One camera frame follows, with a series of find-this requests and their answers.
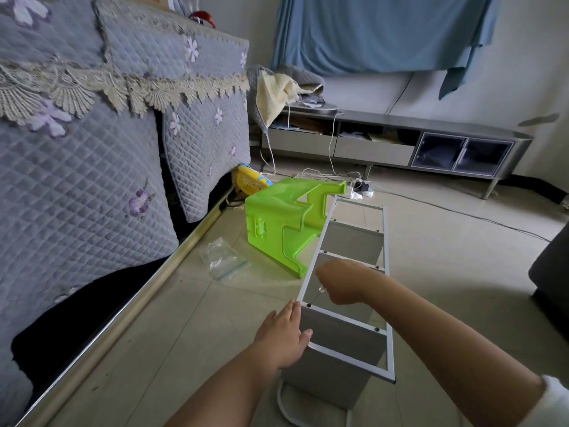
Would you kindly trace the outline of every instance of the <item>lace trim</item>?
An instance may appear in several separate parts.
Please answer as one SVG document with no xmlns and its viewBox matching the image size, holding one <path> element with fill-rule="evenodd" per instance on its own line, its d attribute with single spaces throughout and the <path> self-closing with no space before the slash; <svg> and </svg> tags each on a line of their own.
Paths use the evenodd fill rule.
<svg viewBox="0 0 569 427">
<path fill-rule="evenodd" d="M 188 104 L 231 96 L 249 90 L 245 72 L 226 78 L 136 78 L 108 66 L 82 69 L 56 60 L 49 64 L 13 64 L 0 60 L 0 117 L 24 124 L 41 107 L 43 96 L 69 114 L 83 117 L 93 107 L 96 92 L 104 92 L 111 105 L 122 111 L 130 102 L 133 113 L 144 115 L 147 105 L 165 112 L 177 107 L 181 95 Z"/>
<path fill-rule="evenodd" d="M 98 0 L 98 12 L 100 15 L 108 15 L 132 22 L 159 31 L 167 31 L 174 34 L 199 34 L 217 40 L 237 43 L 248 47 L 249 41 L 239 39 L 232 35 L 207 28 L 187 19 L 177 13 L 169 13 L 152 6 L 141 6 L 139 3 L 128 0 Z"/>
</svg>

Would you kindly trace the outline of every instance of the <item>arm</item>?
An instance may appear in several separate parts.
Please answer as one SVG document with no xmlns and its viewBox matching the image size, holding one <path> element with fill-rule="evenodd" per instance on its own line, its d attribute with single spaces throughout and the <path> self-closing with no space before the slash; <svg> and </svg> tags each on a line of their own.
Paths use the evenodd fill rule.
<svg viewBox="0 0 569 427">
<path fill-rule="evenodd" d="M 544 394 L 539 376 L 389 276 L 345 259 L 317 276 L 332 302 L 364 302 L 388 321 L 474 426 L 514 427 Z"/>
<path fill-rule="evenodd" d="M 280 368 L 297 362 L 312 330 L 299 335 L 301 304 L 268 314 L 253 343 L 210 377 L 164 427 L 246 427 L 264 389 Z"/>
</svg>

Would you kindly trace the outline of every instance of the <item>blue curtain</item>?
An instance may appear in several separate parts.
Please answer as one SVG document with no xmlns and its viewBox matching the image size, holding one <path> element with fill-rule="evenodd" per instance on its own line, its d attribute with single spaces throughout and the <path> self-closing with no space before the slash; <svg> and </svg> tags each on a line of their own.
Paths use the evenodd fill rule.
<svg viewBox="0 0 569 427">
<path fill-rule="evenodd" d="M 448 70 L 439 98 L 465 83 L 490 44 L 500 0 L 281 0 L 271 68 L 322 76 Z"/>
</svg>

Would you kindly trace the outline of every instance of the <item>red object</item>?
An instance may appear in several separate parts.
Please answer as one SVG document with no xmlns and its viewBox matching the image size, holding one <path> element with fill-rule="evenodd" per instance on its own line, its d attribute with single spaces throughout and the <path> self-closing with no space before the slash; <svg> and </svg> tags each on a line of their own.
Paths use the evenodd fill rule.
<svg viewBox="0 0 569 427">
<path fill-rule="evenodd" d="M 192 12 L 192 16 L 193 16 L 193 17 L 196 17 L 196 18 L 199 18 L 199 19 L 201 19 L 201 20 L 203 20 L 203 21 L 209 22 L 210 25 L 215 28 L 215 23 L 213 22 L 213 16 L 210 15 L 209 13 L 207 13 L 206 11 L 204 11 L 204 10 L 198 10 L 198 11 L 196 11 L 196 12 Z"/>
</svg>

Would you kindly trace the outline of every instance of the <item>hand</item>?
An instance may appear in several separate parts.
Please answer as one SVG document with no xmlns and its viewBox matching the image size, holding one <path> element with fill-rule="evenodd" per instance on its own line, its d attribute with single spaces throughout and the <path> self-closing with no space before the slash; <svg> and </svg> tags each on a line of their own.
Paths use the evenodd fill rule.
<svg viewBox="0 0 569 427">
<path fill-rule="evenodd" d="M 309 345 L 312 330 L 300 334 L 301 303 L 293 299 L 279 314 L 273 310 L 260 325 L 254 344 L 263 348 L 264 355 L 277 368 L 296 363 Z"/>
<path fill-rule="evenodd" d="M 332 259 L 317 268 L 317 277 L 334 304 L 365 302 L 366 289 L 381 272 L 348 259 Z"/>
</svg>

